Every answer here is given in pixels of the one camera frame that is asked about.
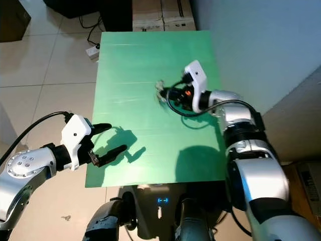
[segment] gray wall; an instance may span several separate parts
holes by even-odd
[[[263,119],[282,162],[321,161],[321,67]]]
[[[223,88],[265,114],[280,161],[320,160],[321,1],[191,4],[197,28],[212,32]]]
[[[223,88],[262,113],[321,64],[320,0],[191,0],[212,32]]]

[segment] power strip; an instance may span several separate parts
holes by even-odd
[[[90,59],[97,58],[99,56],[99,49],[96,46],[86,49],[86,53]]]

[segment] tiled floor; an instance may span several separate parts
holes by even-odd
[[[89,30],[81,28],[78,19],[47,8],[42,0],[21,2],[32,16],[26,34],[22,41],[0,44],[0,110],[10,120],[13,136],[57,110],[91,118],[97,63],[85,53],[91,47],[86,41]],[[98,13],[84,16],[84,23],[92,25],[98,17]],[[92,39],[99,41],[100,35],[96,29]],[[22,142],[31,149],[59,144],[63,126],[61,117],[52,118]],[[118,194],[117,187],[84,188],[85,172],[86,166],[75,172],[65,170],[37,189],[10,240],[81,240],[96,209]],[[69,221],[62,218],[69,215]],[[238,216],[248,227],[245,215]],[[231,217],[218,228],[217,240],[250,240]],[[139,240],[136,231],[132,236]],[[119,240],[130,240],[123,228]]]

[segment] green board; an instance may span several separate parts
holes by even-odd
[[[128,149],[109,165],[88,165],[86,187],[224,179],[217,121],[209,114],[182,118],[156,98],[156,82],[173,85],[193,60],[202,65],[208,90],[219,89],[207,31],[102,34],[93,123],[114,128],[93,138],[94,151]]]

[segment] power cord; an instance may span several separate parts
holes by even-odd
[[[202,110],[201,112],[199,113],[193,113],[193,114],[189,114],[189,113],[183,113],[181,111],[179,111],[178,109],[176,109],[170,102],[170,92],[178,85],[180,84],[186,84],[186,81],[179,81],[177,82],[176,84],[174,84],[171,88],[168,89],[167,93],[166,93],[166,102],[167,102],[167,105],[170,107],[170,109],[172,111],[174,111],[175,113],[177,114],[180,114],[182,116],[185,116],[185,117],[197,117],[197,116],[200,116],[200,115],[203,115],[207,112],[209,112],[210,110],[213,110],[213,109],[216,109],[217,107],[223,105],[223,104],[227,104],[227,103],[237,103],[237,104],[242,104],[244,106],[246,106],[250,112],[253,114],[253,116],[256,116],[256,110],[254,109],[253,106],[251,106],[250,104],[242,101],[242,100],[238,100],[238,99],[230,99],[230,100],[224,100],[224,101],[221,101],[221,102],[218,102],[214,105],[211,105],[210,107]]]
[[[234,221],[235,221],[236,224],[239,226],[239,228],[240,228],[243,232],[245,232],[247,235],[249,235],[250,237],[252,237],[252,233],[251,233],[249,230],[247,230],[247,229],[239,222],[239,220],[237,220],[237,218],[236,218],[236,216],[235,216],[235,213],[234,213],[234,211],[233,211],[233,208],[231,208],[231,214],[232,214],[232,217],[233,217]]]
[[[125,230],[126,230],[126,233],[128,234],[128,237],[129,237],[130,241],[134,241],[134,240],[132,239],[132,237],[131,237],[131,235],[130,235],[130,233],[129,233],[129,231],[128,231],[128,229],[127,229],[126,226],[125,226]]]
[[[65,121],[67,122],[71,115],[73,115],[72,113],[66,112],[66,111],[57,111],[57,112],[53,112],[51,114],[48,114],[42,118],[40,118],[39,120],[37,120],[36,122],[32,123],[27,129],[25,129],[24,132],[21,133],[20,136],[17,137],[17,139],[12,143],[12,145],[8,148],[8,150],[6,151],[6,153],[1,157],[0,159],[0,166],[5,162],[5,160],[8,158],[8,156],[10,155],[10,153],[14,150],[14,148],[19,144],[19,142],[23,139],[23,137],[25,137],[25,135],[31,131],[31,129],[33,129],[35,126],[37,126],[39,123],[43,122],[44,120],[51,118],[55,115],[60,115],[63,114],[65,116]]]
[[[95,42],[93,42],[92,40],[90,40],[90,36],[91,36],[92,32],[94,31],[94,29],[95,29],[96,27],[99,27],[99,28],[100,28],[100,24],[101,24],[101,22],[102,22],[101,16],[99,16],[99,18],[98,18],[98,20],[97,20],[97,23],[96,23],[96,24],[93,24],[93,25],[91,25],[91,26],[85,26],[85,25],[84,25],[83,16],[79,16],[79,17],[78,17],[78,20],[79,20],[79,23],[80,23],[80,25],[81,25],[82,28],[84,28],[84,29],[91,29],[90,32],[89,32],[89,34],[88,34],[87,41],[88,41],[89,43],[95,45],[97,49],[100,49],[100,44],[99,44],[99,43],[95,43]]]
[[[225,213],[222,215],[222,217],[220,217],[219,220],[216,221],[215,226],[221,224],[221,223],[224,221],[224,219],[226,218],[227,214],[228,214],[228,212],[225,212]]]

